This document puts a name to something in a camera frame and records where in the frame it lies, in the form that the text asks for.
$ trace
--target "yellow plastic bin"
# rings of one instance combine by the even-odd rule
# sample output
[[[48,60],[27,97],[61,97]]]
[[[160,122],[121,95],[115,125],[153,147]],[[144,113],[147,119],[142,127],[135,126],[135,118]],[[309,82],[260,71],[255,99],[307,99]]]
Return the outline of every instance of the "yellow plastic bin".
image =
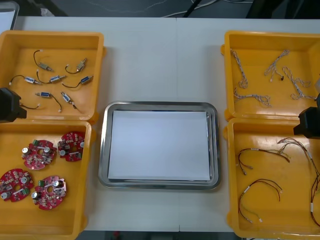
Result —
[[[85,133],[81,161],[67,162],[57,153],[52,163],[44,169],[28,170],[25,167],[22,148],[34,139],[48,140],[56,147],[61,136],[72,131]],[[87,168],[93,140],[91,125],[86,121],[16,120],[14,123],[0,124],[2,173],[21,168],[29,171],[35,186],[48,176],[65,178],[67,186],[63,202],[52,210],[39,209],[30,196],[18,202],[1,200],[1,240],[73,240],[84,230],[87,222],[84,216]]]
[[[34,61],[49,65],[54,72],[39,68]],[[12,123],[0,124],[0,176],[13,168],[22,168],[31,175],[36,186],[39,180],[48,176],[65,178],[67,192],[61,205],[52,210],[41,210],[33,204],[30,196],[19,202],[0,200],[0,240],[73,240],[87,225],[84,214],[86,197],[87,169],[90,161],[90,147],[96,133],[90,124],[98,120],[96,112],[98,89],[104,48],[104,36],[97,32],[44,32],[44,31],[6,31],[0,36],[0,87],[6,87],[21,96],[21,103],[27,107],[27,119],[17,119]],[[85,67],[74,72],[80,61],[87,58]],[[50,84],[31,84],[23,75],[48,82],[53,76],[66,75],[62,81]],[[93,76],[92,81],[75,86],[85,76]],[[77,109],[65,102],[61,91],[68,94]],[[49,92],[54,99],[41,98],[35,93]],[[29,170],[24,166],[22,148],[33,140],[48,140],[57,147],[61,137],[72,131],[85,133],[82,160],[67,162],[59,153],[53,162],[41,170]]]
[[[34,61],[50,66],[54,72],[43,70]],[[28,119],[32,120],[81,120],[95,123],[98,120],[97,99],[100,82],[101,66],[104,50],[104,36],[98,32],[46,32],[46,31],[5,31],[0,36],[0,87],[9,88],[21,96],[21,102],[27,107],[38,109],[28,110]],[[75,72],[77,64],[87,58],[85,67],[77,74],[69,74],[68,70]],[[16,75],[23,75],[37,80],[39,78],[48,82],[51,77],[66,75],[66,78],[51,84],[31,84],[23,77],[16,77],[9,86],[10,80]],[[86,77],[93,79],[76,86]],[[65,102],[61,91],[72,98],[76,107]],[[35,93],[50,92],[62,104],[62,112],[58,112],[59,105],[53,99],[42,98]]]
[[[239,87],[242,79],[240,68],[230,50],[236,51],[248,80],[248,87]],[[271,74],[265,76],[265,70],[284,51],[276,64],[278,72],[284,76],[275,75],[270,82]],[[288,67],[294,78],[311,81],[310,87],[299,87],[303,94],[316,97],[318,95],[314,84],[319,79],[320,65],[320,34],[275,33],[228,31],[221,48],[224,54],[224,69],[226,81],[227,109],[225,119],[256,118],[298,120],[298,115],[308,107],[315,107],[312,99],[294,100],[291,94],[296,89],[291,80],[284,74],[283,67]],[[265,107],[254,98],[241,99],[235,102],[234,89],[240,95],[258,94],[270,96],[272,107]]]
[[[296,145],[287,146],[285,153],[290,163],[279,156],[260,151],[241,154],[244,175],[238,165],[239,152],[246,148],[280,149],[277,142],[292,137],[300,141],[311,152],[317,168],[320,168],[319,140],[294,136],[293,127],[299,121],[233,118],[227,125],[228,175],[230,212],[227,222],[235,234],[242,238],[258,239],[320,239],[320,228],[310,216],[311,187],[316,173],[304,151]],[[265,184],[253,185],[242,198],[243,205],[259,215],[263,222],[251,212],[238,212],[240,195],[257,179],[269,179],[279,184],[283,191],[278,200],[277,192]],[[320,219],[320,197],[315,196],[313,214]]]

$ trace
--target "cable on floor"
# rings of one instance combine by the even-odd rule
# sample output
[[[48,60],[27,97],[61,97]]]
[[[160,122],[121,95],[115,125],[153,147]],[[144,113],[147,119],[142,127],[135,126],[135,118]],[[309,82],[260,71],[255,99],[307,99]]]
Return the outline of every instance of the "cable on floor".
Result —
[[[219,1],[219,0],[212,0],[212,1],[205,3],[205,4],[199,4],[196,8],[194,8],[194,10],[209,6],[211,4],[216,3],[217,1]],[[252,4],[253,3],[252,1],[245,1],[245,0],[223,0],[223,1],[225,1],[227,3],[232,3],[232,4]],[[178,15],[178,14],[185,14],[186,12],[187,11],[175,12],[175,13],[163,16],[162,18],[172,17],[172,16]]]

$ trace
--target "table surface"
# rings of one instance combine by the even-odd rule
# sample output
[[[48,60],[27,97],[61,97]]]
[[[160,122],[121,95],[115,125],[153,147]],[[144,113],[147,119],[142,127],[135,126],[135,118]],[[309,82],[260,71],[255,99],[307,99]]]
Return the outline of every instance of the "table surface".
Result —
[[[88,169],[86,230],[231,232],[226,104],[220,46],[228,30],[320,33],[320,20],[19,17],[16,29],[101,32],[102,65],[97,110],[113,101],[208,102],[218,111],[221,184],[212,191],[112,189],[98,180],[99,140]],[[95,125],[101,135],[102,119]]]

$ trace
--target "stainless steel tray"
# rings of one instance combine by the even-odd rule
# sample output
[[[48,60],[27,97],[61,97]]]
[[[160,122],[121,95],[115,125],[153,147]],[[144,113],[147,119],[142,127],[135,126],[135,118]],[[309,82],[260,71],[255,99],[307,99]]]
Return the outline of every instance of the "stainless steel tray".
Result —
[[[163,112],[206,112],[207,141],[209,155],[209,180],[137,180],[109,179],[110,150],[112,141],[114,111],[163,111]],[[220,150],[218,136],[218,115],[214,106],[206,102],[113,102],[103,117],[98,177],[105,187],[209,190],[220,183]]]

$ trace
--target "tray rim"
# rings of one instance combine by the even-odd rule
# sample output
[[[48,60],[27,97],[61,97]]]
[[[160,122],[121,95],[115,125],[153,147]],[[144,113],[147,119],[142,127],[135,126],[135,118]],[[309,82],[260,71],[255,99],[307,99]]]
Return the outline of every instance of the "tray rim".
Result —
[[[112,130],[112,116],[108,118],[108,115],[117,109],[117,106],[127,106],[132,107],[134,105],[142,106],[153,106],[154,110],[157,110],[156,107],[168,107],[168,106],[178,106],[182,107],[203,107],[207,110],[212,110],[213,115],[211,115],[210,130],[212,133],[210,141],[212,146],[210,148],[210,161],[211,169],[210,173],[214,173],[214,177],[210,178],[209,181],[183,181],[183,180],[130,180],[124,182],[114,182],[110,181],[108,178],[104,178],[103,166],[107,164],[106,171],[109,171],[109,160],[110,160],[110,151],[105,151],[106,147],[111,146],[111,133],[108,132]],[[99,159],[99,170],[98,178],[101,184],[109,188],[144,188],[144,189],[177,189],[177,190],[211,190],[216,188],[221,180],[221,167],[220,167],[220,145],[219,145],[219,126],[218,126],[218,112],[216,108],[207,102],[173,102],[173,101],[115,101],[110,103],[104,111],[103,124],[101,131],[101,142],[100,142],[100,159]]]

